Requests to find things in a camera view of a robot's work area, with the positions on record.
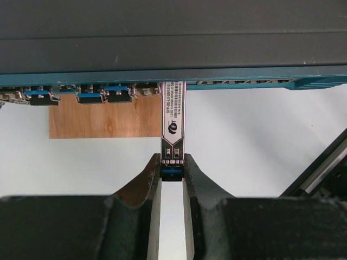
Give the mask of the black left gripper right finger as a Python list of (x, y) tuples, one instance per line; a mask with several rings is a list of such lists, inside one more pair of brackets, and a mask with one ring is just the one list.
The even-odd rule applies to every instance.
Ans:
[(346, 208), (327, 198), (237, 198), (185, 155), (187, 259), (346, 259)]

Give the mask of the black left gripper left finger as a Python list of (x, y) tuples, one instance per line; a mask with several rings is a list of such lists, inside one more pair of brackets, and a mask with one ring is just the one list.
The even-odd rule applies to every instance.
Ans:
[(1, 259), (157, 259), (160, 163), (111, 195), (1, 198)]

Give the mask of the silver SFP module plug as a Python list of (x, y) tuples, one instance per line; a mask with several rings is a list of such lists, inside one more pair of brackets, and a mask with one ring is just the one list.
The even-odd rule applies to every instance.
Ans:
[(103, 84), (80, 84), (76, 100), (83, 105), (105, 103), (107, 100), (105, 86)]

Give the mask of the silver SFP module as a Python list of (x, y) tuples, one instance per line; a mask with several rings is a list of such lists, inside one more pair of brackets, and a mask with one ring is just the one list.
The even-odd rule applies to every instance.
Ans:
[(161, 94), (160, 83), (147, 82), (147, 83), (136, 83), (134, 85), (134, 93), (136, 96), (155, 96)]

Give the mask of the wooden base board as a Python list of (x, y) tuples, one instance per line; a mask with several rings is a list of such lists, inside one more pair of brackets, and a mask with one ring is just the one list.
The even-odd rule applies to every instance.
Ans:
[(138, 97), (132, 102), (82, 105), (74, 95), (63, 95), (49, 107), (49, 137), (138, 138), (159, 137), (161, 97)]

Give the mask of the inserted SFP module blue latch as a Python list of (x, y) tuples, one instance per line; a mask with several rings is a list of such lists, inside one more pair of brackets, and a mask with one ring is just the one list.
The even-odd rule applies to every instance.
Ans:
[(31, 106), (57, 106), (61, 100), (59, 86), (24, 87), (24, 95)]

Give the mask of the black blue network switch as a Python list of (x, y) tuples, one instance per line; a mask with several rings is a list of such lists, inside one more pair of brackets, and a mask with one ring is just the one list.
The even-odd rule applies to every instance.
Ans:
[(1, 101), (24, 87), (346, 83), (346, 1), (1, 1)]

